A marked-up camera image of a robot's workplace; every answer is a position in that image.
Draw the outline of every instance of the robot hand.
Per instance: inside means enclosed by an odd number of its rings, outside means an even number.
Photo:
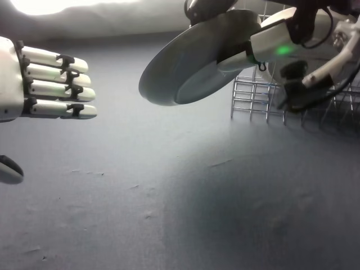
[[[0,37],[0,123],[18,117],[90,119],[96,108],[83,104],[95,99],[85,61],[13,44]],[[20,183],[23,171],[0,156],[0,182]]]

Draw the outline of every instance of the green light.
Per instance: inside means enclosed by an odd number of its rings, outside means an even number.
[[[292,52],[293,52],[293,48],[287,45],[278,47],[278,49],[276,49],[276,54],[278,55],[288,55]]]

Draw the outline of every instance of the dish rack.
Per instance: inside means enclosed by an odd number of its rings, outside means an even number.
[[[242,0],[243,8],[248,8],[249,2],[249,0]],[[262,3],[263,13],[259,15],[262,20],[265,20],[277,11],[287,8],[286,6],[275,4],[277,6],[273,5],[270,10],[269,4],[268,2]],[[319,66],[321,66],[328,60],[316,59],[316,61],[319,61]],[[278,91],[281,90],[282,85],[275,83],[273,79],[270,82],[263,79],[258,67],[244,70],[233,83],[231,118],[233,118],[235,111],[247,111],[249,112],[250,120],[254,114],[263,114],[266,123],[269,122],[270,117],[277,116],[278,118],[281,117],[283,124],[286,125],[288,118],[291,117],[300,119],[301,126],[304,126],[308,121],[315,121],[320,128],[324,127],[324,125],[331,125],[332,127],[346,127],[360,131],[359,82],[353,83],[348,89],[345,89],[327,103],[307,110],[300,116],[276,108],[275,99]]]

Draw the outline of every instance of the metal wire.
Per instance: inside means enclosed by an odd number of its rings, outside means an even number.
[[[248,4],[252,0],[243,1],[244,8],[249,8]],[[275,12],[286,8],[285,5],[275,4],[278,5],[275,6],[274,3],[271,3],[271,5],[270,11],[268,2],[264,3],[263,14],[259,15],[262,21]],[[319,66],[328,61],[317,58],[311,60],[318,61]],[[275,67],[270,82],[261,77],[258,67],[245,70],[237,76],[233,83],[231,118],[233,118],[234,111],[248,111],[250,120],[252,120],[253,113],[261,113],[265,115],[266,123],[269,122],[271,116],[275,115],[281,116],[283,124],[287,124],[287,118],[293,115],[288,114],[286,111],[277,110],[273,102],[277,92],[282,89],[282,86],[273,80]],[[308,110],[302,113],[299,118],[302,127],[307,121],[316,120],[319,127],[323,127],[325,123],[336,123],[338,128],[350,126],[354,127],[355,130],[360,130],[360,83],[354,83],[324,106]]]

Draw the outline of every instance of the gray plate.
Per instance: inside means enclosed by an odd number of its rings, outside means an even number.
[[[143,72],[140,94],[150,102],[174,106],[205,98],[231,82],[239,71],[221,73],[219,55],[260,29],[250,10],[232,10],[197,24],[172,40]]]

